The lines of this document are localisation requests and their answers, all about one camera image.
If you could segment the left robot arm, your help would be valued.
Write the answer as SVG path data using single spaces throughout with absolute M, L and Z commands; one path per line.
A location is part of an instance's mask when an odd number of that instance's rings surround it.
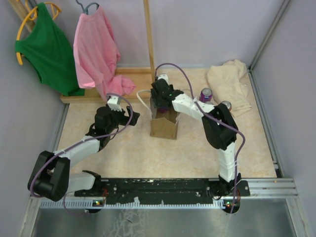
M 28 181 L 30 193 L 52 201 L 59 201 L 66 194 L 81 190 L 86 190 L 92 196 L 99 195 L 103 190 L 103 184 L 97 181 L 100 175 L 90 171 L 70 174 L 71 168 L 104 149 L 111 137 L 122 131 L 119 126 L 135 126 L 139 117 L 140 113 L 130 106 L 118 111 L 109 106 L 98 108 L 94 123 L 79 142 L 63 150 L 39 154 Z

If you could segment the red cola can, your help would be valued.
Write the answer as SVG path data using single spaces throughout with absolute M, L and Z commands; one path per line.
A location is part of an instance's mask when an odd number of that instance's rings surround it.
M 222 101 L 221 103 L 224 104 L 229 111 L 232 110 L 232 104 L 229 101 Z

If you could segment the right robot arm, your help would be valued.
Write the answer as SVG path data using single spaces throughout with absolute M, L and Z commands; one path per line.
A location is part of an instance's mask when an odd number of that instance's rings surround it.
M 210 105 L 193 99 L 183 91 L 174 89 L 163 77 L 152 83 L 151 98 L 156 108 L 170 108 L 188 115 L 203 125 L 208 143 L 217 150 L 219 181 L 213 196 L 230 196 L 238 190 L 235 147 L 238 127 L 224 104 Z

